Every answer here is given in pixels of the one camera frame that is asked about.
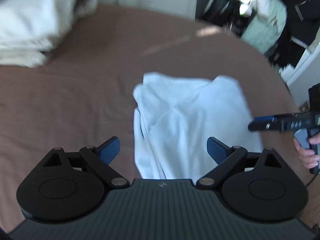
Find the person's right hand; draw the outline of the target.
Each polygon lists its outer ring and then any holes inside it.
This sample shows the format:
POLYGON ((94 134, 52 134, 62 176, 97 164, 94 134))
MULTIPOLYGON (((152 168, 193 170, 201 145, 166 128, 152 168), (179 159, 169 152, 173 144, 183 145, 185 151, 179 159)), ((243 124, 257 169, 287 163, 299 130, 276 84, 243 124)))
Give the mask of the person's right hand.
POLYGON ((296 149, 298 159, 300 160, 302 166, 307 169, 318 166, 319 155, 315 154, 315 152, 311 149, 302 148, 296 139, 293 140, 293 145, 296 149))

